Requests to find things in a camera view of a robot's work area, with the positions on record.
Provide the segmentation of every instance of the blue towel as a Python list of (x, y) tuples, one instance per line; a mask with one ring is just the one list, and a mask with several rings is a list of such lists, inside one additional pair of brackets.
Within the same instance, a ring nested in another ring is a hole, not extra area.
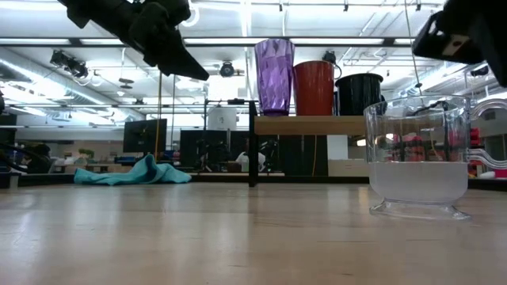
[(187, 173), (175, 169), (172, 165), (155, 163), (153, 155), (147, 155), (138, 161), (129, 173), (92, 173), (84, 169), (77, 169), (74, 175), (76, 184), (153, 184), (157, 182), (186, 183), (192, 177)]

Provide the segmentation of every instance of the black cup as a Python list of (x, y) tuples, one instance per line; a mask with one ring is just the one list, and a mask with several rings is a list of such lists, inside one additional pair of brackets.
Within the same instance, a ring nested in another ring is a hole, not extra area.
[(354, 74), (338, 79), (334, 83), (338, 88), (335, 93), (335, 115), (362, 116), (369, 105), (384, 101), (380, 93), (382, 81), (383, 77), (378, 74)]

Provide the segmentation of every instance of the glass pitcher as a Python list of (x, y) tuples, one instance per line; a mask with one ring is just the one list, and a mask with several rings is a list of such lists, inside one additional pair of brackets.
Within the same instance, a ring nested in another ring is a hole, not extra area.
[(364, 110), (370, 184), (384, 198), (373, 215), (423, 219), (469, 219), (452, 205), (468, 186), (468, 162), (507, 169), (482, 149), (470, 148), (471, 121), (489, 108), (506, 108), (491, 99), (471, 107), (461, 96), (407, 97)]

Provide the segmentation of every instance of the computer monitor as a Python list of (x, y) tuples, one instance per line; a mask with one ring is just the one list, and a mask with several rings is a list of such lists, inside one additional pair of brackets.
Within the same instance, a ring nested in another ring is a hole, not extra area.
[[(157, 151), (166, 150), (167, 119), (159, 120)], [(157, 141), (157, 120), (144, 120), (125, 123), (124, 153), (155, 152)]]

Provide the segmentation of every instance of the purple plastic cup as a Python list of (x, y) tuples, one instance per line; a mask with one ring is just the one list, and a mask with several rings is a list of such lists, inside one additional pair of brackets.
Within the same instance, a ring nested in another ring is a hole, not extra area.
[(259, 105), (265, 116), (288, 116), (295, 46), (288, 40), (269, 39), (255, 45)]

